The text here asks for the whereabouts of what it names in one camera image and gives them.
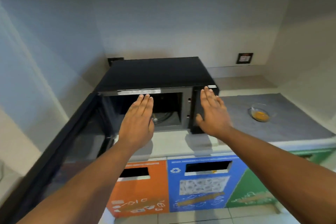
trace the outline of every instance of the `person's left arm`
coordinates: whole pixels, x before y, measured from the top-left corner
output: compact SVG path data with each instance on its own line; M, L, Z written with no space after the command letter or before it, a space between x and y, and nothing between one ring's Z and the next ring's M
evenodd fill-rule
M17 224L98 223L129 158L153 136L152 111L153 98L140 95L125 115L118 142Z

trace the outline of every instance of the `finger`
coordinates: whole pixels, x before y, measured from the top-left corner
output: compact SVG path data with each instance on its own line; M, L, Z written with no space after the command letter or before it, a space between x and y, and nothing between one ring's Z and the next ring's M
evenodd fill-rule
M195 118L195 120L196 120L197 125L198 125L200 128L202 128L203 125L204 125L204 120L203 120L202 116L201 116L199 113L196 114L196 118Z
M220 107L226 110L226 106L224 104L224 101L219 96L216 96L216 100L218 101Z
M212 89L209 89L207 86L204 87L205 94L207 96L208 102L213 107L219 107L219 103L216 100L216 96L213 93Z
M148 100L149 100L149 94L146 94L136 112L137 115L141 116L144 113Z
M205 91L203 89L201 90L201 106L203 108L210 106L207 95L205 94Z
M138 99L131 105L130 109L128 109L130 115L134 115L137 113L137 110L144 98L144 95L141 94L138 96Z
M150 97L142 115L145 117L151 117L153 113L153 105L154 105L154 99L153 97Z
M152 138L153 134L154 134L154 122L153 122L152 119L150 119L149 126L148 126L148 131L149 131L150 137Z

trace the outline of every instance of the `person's right arm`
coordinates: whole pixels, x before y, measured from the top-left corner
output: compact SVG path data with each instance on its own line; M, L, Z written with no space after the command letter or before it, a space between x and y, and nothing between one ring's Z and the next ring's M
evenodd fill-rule
M200 128L226 143L300 223L336 223L335 172L234 129L223 100L207 87L201 104Z

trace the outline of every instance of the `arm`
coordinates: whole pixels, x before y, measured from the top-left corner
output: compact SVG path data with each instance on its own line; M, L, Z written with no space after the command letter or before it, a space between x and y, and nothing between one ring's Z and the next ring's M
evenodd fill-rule
M129 158L153 136L152 110L153 98L140 95L125 115L118 142L18 224L98 223Z
M201 129L226 143L301 223L336 223L336 173L232 127L223 100L201 92Z

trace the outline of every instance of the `hand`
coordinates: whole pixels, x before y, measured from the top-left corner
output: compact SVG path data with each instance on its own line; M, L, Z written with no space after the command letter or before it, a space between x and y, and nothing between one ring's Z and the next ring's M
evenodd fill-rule
M201 105L204 109L204 120L198 113L196 115L197 124L204 133L222 140L232 128L232 122L223 100L215 96L212 89L205 87L201 90Z
M120 126L119 140L125 147L135 151L145 146L153 137L153 97L140 95L128 109Z

